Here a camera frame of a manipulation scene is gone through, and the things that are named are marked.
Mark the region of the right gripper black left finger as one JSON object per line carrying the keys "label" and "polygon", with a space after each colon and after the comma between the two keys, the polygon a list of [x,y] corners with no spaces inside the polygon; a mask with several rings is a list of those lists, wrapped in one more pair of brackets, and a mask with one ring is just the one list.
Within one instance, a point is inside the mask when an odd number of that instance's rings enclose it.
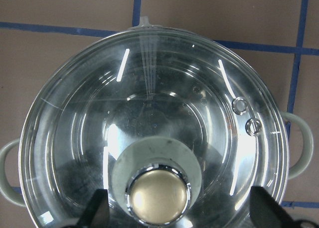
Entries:
{"label": "right gripper black left finger", "polygon": [[76,223],[77,228],[107,228],[110,209],[107,189],[97,189]]}

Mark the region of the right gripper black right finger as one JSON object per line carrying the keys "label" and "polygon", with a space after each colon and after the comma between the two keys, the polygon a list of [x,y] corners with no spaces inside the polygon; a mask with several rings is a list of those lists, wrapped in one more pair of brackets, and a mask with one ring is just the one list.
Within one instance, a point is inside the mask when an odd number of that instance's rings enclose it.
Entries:
{"label": "right gripper black right finger", "polygon": [[298,222],[260,186],[250,189],[250,219],[256,228],[298,228]]}

